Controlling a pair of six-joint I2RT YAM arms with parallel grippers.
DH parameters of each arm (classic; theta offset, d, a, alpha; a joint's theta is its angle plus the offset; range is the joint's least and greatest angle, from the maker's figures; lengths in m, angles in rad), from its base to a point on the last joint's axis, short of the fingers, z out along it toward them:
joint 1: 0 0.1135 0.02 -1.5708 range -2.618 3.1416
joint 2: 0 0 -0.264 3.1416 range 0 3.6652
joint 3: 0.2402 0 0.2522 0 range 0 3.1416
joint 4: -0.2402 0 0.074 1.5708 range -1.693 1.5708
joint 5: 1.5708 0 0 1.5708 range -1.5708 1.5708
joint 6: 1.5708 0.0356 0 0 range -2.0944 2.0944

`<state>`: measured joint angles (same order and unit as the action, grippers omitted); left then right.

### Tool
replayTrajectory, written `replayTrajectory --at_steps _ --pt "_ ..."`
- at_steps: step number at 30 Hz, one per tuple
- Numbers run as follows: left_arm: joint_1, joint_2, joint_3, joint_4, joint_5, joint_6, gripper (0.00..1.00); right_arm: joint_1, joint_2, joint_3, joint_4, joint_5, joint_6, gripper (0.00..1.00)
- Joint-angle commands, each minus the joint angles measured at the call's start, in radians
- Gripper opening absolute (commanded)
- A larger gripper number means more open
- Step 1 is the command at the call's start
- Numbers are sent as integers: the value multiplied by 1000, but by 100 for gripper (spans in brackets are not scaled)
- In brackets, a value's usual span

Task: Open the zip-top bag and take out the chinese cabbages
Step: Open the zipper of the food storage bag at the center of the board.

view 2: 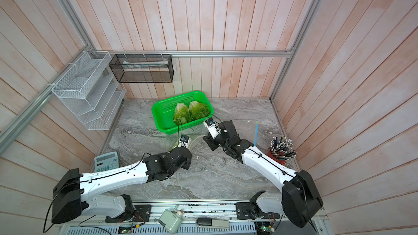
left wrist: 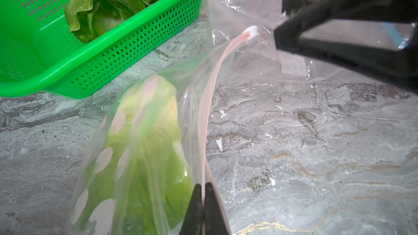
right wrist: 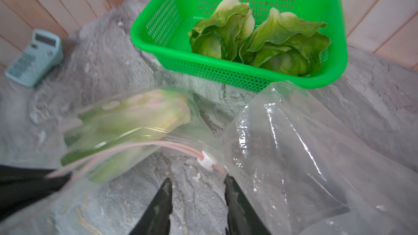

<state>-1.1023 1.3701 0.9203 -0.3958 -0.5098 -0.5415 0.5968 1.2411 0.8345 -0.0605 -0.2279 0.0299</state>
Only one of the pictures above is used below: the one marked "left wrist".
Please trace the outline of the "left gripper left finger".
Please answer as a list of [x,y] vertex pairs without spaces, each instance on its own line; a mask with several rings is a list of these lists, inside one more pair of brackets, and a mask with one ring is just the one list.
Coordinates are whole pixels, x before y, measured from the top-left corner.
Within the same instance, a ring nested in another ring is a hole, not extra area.
[[201,235],[204,218],[204,208],[201,196],[202,187],[196,184],[190,198],[188,209],[179,235]]

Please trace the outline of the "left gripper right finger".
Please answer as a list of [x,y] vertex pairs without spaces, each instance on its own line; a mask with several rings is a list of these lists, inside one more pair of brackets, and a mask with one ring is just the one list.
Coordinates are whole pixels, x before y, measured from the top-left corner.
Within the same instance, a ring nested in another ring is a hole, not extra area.
[[204,231],[206,235],[230,234],[222,201],[211,182],[205,184]]

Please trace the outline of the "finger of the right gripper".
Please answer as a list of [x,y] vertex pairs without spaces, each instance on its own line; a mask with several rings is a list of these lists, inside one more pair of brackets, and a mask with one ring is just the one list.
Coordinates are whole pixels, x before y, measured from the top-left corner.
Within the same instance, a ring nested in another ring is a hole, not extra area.
[[401,89],[418,92],[418,38],[407,47],[385,50],[313,39],[277,39],[277,49],[322,60]]
[[277,39],[300,35],[329,20],[412,24],[418,21],[418,0],[282,0],[288,19],[274,30]]

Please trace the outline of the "clear zip bag blue seal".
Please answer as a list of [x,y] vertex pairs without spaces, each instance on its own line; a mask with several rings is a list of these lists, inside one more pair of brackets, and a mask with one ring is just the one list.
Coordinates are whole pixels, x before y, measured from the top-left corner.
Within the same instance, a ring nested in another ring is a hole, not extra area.
[[418,0],[202,0],[214,80],[284,82],[359,75],[418,90]]

